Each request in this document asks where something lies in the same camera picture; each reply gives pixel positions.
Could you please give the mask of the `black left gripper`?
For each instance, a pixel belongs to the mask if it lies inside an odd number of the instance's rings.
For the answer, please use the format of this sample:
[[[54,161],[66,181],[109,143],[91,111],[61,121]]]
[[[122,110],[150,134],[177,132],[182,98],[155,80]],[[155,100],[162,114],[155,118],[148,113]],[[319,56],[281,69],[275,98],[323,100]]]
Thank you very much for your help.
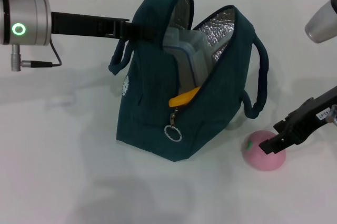
[[[52,33],[58,35],[147,41],[157,38],[155,29],[122,18],[51,12],[51,19]]]

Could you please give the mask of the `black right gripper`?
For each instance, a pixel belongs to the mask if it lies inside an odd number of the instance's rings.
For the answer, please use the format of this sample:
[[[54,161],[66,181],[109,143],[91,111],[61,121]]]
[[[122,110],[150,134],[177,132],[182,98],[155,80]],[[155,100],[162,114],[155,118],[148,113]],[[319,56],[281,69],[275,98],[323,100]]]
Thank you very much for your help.
[[[336,87],[317,98],[309,98],[289,114],[287,120],[277,122],[273,128],[278,133],[259,144],[265,154],[277,154],[287,145],[303,143],[315,130],[333,121],[336,115]]]

